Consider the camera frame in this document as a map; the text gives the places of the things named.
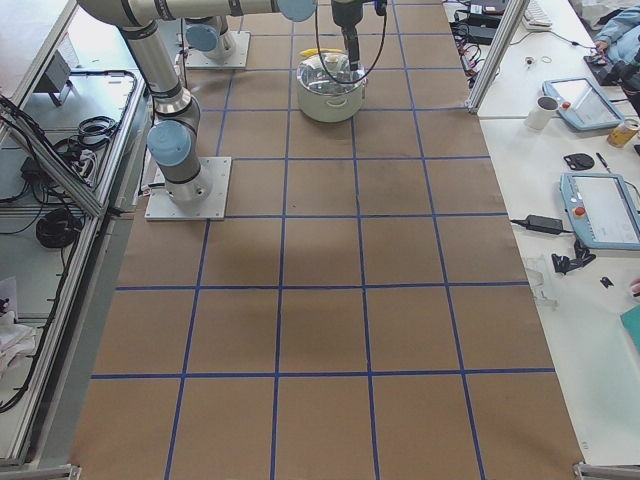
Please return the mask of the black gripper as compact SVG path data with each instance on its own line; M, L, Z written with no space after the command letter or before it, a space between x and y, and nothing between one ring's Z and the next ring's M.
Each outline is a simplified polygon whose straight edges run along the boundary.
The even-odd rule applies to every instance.
M362 1L332 0L331 13L333 22L347 41L349 68L357 71L360 68L360 47L356 26L363 18Z

